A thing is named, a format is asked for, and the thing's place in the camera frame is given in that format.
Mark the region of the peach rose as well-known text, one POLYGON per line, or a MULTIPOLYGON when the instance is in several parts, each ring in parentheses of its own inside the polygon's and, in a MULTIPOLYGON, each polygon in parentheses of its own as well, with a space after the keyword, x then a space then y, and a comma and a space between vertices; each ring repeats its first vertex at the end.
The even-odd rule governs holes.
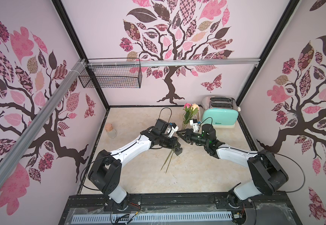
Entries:
POLYGON ((193 107, 193 115, 192 115, 192 119, 197 119, 198 118, 198 114, 199 114, 199 106, 197 104, 191 104, 193 107))

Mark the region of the pink rose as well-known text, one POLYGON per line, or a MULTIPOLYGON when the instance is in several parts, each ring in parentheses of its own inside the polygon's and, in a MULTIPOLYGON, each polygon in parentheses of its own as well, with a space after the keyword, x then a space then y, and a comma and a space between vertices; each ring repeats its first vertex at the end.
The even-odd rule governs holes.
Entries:
POLYGON ((167 165, 167 168, 166 168, 166 171, 165 172, 167 172, 168 171, 168 168, 169 168, 169 165, 170 165, 170 163, 171 163, 171 160, 172 160, 172 157, 173 157, 173 154, 174 154, 174 150, 171 150, 170 151, 170 153, 168 154, 168 156, 167 156, 167 158, 166 158, 166 160, 165 160, 165 162, 164 162, 164 164, 163 164, 163 166, 161 167, 161 170, 163 169, 163 167, 168 163, 168 165, 167 165))
POLYGON ((183 122, 182 122, 182 130, 186 129, 187 125, 189 124, 189 121, 192 118, 193 115, 193 107, 191 104, 186 103, 184 105, 184 114, 183 114, 183 122))

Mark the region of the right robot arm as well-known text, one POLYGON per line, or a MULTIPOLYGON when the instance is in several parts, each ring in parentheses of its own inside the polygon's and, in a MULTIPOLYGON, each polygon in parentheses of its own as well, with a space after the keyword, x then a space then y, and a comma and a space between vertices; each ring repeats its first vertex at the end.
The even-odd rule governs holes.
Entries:
POLYGON ((287 172, 266 150, 246 151, 221 142, 210 124, 202 125, 201 133, 193 128, 177 132, 179 138, 191 145, 203 146, 206 153, 217 159, 228 160, 249 169, 251 179, 229 190, 226 202, 231 208, 239 208, 244 200, 258 195, 272 196, 289 180, 287 172))

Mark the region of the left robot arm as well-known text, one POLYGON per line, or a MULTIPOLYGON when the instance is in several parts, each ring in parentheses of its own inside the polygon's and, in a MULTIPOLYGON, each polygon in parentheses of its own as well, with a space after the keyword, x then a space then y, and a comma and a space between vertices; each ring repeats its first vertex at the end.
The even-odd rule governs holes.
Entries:
POLYGON ((127 145, 111 152, 100 151, 89 165, 88 180, 96 187, 96 191, 110 197, 119 210, 125 210, 130 195, 119 185, 122 168, 141 153, 153 150, 156 145, 180 154, 183 149, 174 136, 177 131, 175 123, 158 119, 154 126, 141 131, 127 145))

